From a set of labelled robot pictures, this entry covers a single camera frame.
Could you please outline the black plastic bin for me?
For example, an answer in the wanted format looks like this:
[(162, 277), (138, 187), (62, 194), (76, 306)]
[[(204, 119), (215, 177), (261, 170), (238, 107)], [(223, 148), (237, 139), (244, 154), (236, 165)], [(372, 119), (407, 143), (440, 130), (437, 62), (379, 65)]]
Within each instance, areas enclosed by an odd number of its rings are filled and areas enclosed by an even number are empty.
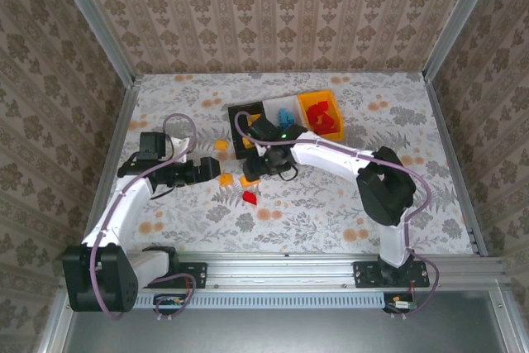
[(243, 143), (243, 137), (238, 132), (235, 126), (235, 116), (238, 112), (248, 112), (251, 116), (260, 116), (265, 113), (262, 102), (247, 103), (230, 106), (228, 109), (228, 117), (231, 127), (231, 140), (238, 160), (246, 159), (254, 150), (254, 147), (246, 148)]

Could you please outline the white plastic bin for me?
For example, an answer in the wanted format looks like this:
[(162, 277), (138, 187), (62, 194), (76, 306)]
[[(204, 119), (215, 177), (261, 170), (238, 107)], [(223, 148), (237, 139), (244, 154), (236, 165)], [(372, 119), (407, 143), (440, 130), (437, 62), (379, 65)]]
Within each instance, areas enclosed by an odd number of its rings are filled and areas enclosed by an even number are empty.
[(295, 123), (289, 123), (289, 125), (297, 124), (299, 126), (304, 126), (304, 127), (307, 126), (304, 120), (303, 112), (301, 109), (300, 102), (298, 101), (297, 95), (281, 97), (281, 98), (266, 99), (262, 103), (264, 106), (264, 114), (266, 118), (270, 122), (272, 122), (274, 125), (280, 126), (283, 129), (286, 128), (286, 126), (281, 126), (279, 124), (279, 120), (281, 118), (286, 119), (286, 117), (279, 117), (279, 109), (285, 108), (287, 112), (292, 112), (295, 117)]

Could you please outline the orange plastic bin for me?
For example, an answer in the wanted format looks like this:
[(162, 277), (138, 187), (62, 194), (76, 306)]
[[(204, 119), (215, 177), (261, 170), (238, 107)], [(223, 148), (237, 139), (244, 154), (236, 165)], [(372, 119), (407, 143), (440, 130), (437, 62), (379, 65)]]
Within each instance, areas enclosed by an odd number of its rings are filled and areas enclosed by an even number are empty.
[(344, 119), (341, 115), (341, 111), (338, 107), (334, 93), (331, 90), (316, 91), (310, 93), (301, 93), (298, 95), (298, 101), (300, 102), (301, 109), (303, 112), (304, 120), (306, 122), (306, 128), (309, 131), (312, 131), (310, 124), (307, 119), (306, 111), (314, 104), (318, 104), (322, 101), (327, 101), (329, 103), (329, 108), (326, 112), (321, 112), (319, 115), (319, 120), (323, 113), (326, 113), (332, 117), (335, 121), (334, 127), (336, 128), (335, 133), (322, 135), (323, 138), (328, 139), (329, 141), (342, 141), (344, 139)]

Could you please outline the floral tablecloth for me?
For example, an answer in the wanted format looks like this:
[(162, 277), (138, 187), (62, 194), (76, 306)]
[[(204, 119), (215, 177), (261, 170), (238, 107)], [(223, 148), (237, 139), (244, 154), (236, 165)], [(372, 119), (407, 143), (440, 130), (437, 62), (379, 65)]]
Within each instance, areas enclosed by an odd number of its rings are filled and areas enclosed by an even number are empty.
[(256, 206), (242, 199), (242, 163), (229, 141), (227, 109), (300, 93), (331, 90), (345, 121), (344, 144), (360, 150), (386, 146), (418, 174), (409, 226), (411, 247), (423, 255), (470, 255), (460, 210), (426, 84), (411, 73), (152, 74), (141, 78), (122, 147), (127, 159), (143, 131), (176, 137), (196, 134), (193, 159), (212, 156), (232, 175), (169, 192), (158, 188), (130, 237), (130, 250), (172, 246), (179, 252), (377, 253), (377, 224), (364, 212), (355, 184), (302, 166), (298, 173), (265, 176), (252, 187)]

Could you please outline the small connector board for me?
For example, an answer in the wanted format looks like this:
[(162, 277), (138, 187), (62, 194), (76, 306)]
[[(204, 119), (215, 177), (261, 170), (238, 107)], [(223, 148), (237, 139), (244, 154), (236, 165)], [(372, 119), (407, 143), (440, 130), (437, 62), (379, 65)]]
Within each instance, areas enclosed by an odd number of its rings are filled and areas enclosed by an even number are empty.
[(157, 294), (153, 298), (154, 312), (162, 317), (174, 317), (187, 298), (185, 293)]
[(385, 293), (383, 310), (390, 315), (404, 314), (418, 309), (418, 303), (411, 292)]

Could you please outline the grey metal panel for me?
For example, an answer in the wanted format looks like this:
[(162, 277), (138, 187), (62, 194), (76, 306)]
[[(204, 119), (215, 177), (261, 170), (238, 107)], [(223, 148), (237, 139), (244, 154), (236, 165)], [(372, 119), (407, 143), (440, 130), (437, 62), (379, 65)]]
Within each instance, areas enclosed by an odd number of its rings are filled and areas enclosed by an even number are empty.
[(118, 322), (79, 314), (64, 353), (507, 353), (487, 315), (423, 312), (405, 320), (362, 310), (191, 310)]

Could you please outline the aluminium table side rail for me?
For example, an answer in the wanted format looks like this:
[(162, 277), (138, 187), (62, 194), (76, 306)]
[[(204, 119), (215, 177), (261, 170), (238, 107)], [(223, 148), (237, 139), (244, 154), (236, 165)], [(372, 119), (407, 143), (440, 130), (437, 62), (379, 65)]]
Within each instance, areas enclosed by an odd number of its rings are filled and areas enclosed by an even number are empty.
[(460, 210), (467, 226), (467, 234), (469, 235), (471, 245), (476, 254), (480, 256), (488, 256), (488, 249), (485, 245), (483, 234), (479, 227), (479, 222), (474, 212), (472, 202), (466, 188), (465, 179), (460, 169), (457, 160), (455, 149), (450, 138), (445, 118), (443, 117), (441, 106), (432, 82), (426, 81), (426, 91), (431, 103), (432, 113), (436, 119), (436, 125), (441, 138), (441, 144), (446, 154), (446, 161), (451, 173), (451, 177), (455, 186), (455, 192), (460, 204)]
[(111, 197), (112, 184), (117, 174), (117, 167), (121, 158), (122, 147), (126, 138), (126, 133), (131, 122), (132, 113), (137, 104), (137, 96), (141, 87), (141, 79), (135, 80), (133, 85), (125, 91), (122, 107), (120, 109), (115, 129), (108, 147), (107, 158), (105, 160), (102, 175), (93, 200), (93, 205), (88, 217), (84, 237), (88, 236), (97, 225), (99, 218), (103, 214), (108, 199)]

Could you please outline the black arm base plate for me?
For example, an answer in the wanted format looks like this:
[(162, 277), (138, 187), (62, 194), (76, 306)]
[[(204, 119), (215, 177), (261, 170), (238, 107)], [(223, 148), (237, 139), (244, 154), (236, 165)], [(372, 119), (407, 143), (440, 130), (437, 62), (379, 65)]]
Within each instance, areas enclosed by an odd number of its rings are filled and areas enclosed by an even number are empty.
[(368, 288), (425, 288), (430, 286), (426, 264), (412, 261), (394, 268), (378, 261), (357, 261), (353, 264), (355, 286)]
[[(177, 268), (169, 271), (168, 276), (174, 274), (191, 274), (197, 283), (198, 289), (204, 289), (207, 281), (207, 263), (205, 262), (180, 262)], [(186, 289), (192, 287), (190, 279), (178, 278), (160, 284), (165, 289)]]

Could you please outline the aluminium corner post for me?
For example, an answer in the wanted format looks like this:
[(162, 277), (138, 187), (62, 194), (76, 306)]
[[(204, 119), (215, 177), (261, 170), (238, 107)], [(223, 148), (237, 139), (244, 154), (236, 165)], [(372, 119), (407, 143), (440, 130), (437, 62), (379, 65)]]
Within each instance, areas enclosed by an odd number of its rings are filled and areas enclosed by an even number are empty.
[(422, 74), (427, 82), (435, 78), (477, 2), (478, 0), (457, 0), (455, 3), (423, 68)]
[(131, 88), (136, 74), (130, 62), (112, 34), (110, 26), (105, 21), (104, 15), (95, 0), (74, 0), (83, 14), (89, 27), (92, 29), (99, 45), (105, 51), (109, 61), (126, 88)]

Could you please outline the aluminium lower frame bar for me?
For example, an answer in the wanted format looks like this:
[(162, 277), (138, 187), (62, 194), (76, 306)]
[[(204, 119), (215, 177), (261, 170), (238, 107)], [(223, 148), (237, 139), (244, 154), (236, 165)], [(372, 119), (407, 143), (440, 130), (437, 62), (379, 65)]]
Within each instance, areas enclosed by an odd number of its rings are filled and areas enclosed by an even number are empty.
[(60, 290), (51, 305), (36, 353), (64, 353), (73, 317), (74, 311), (69, 305), (68, 294)]
[(529, 335), (512, 291), (496, 288), (489, 298), (507, 353), (529, 353)]

